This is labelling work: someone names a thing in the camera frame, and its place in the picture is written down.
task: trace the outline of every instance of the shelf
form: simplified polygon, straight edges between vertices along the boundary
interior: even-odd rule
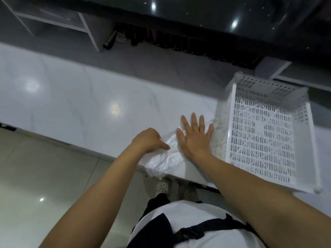
[[[331,71],[292,63],[275,79],[331,91]]]
[[[49,6],[36,6],[27,2],[20,3],[13,10],[14,14],[20,17],[87,32],[78,13],[75,11],[51,8]]]

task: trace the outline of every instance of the white plastic basket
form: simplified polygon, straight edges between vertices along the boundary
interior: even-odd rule
[[[294,191],[321,192],[307,91],[237,72],[217,105],[212,153]]]

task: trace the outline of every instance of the glossy black surface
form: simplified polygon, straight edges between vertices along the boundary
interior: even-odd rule
[[[47,1],[205,41],[232,36],[240,49],[331,65],[331,0]]]

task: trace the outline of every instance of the white shirt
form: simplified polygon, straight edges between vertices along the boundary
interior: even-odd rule
[[[226,210],[210,204],[197,204],[189,201],[176,201],[161,206],[143,217],[133,230],[129,242],[152,219],[164,213],[168,218],[173,233],[183,227],[190,227],[214,218],[226,218],[226,213],[234,220],[242,222]],[[265,248],[255,234],[243,229],[219,230],[206,232],[201,239],[189,240],[175,245],[175,248]]]

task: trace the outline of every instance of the strap buckle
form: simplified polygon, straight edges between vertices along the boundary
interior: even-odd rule
[[[203,233],[196,226],[181,228],[180,233],[182,234],[181,235],[182,242],[187,241],[189,239],[200,239],[205,235],[205,233]]]

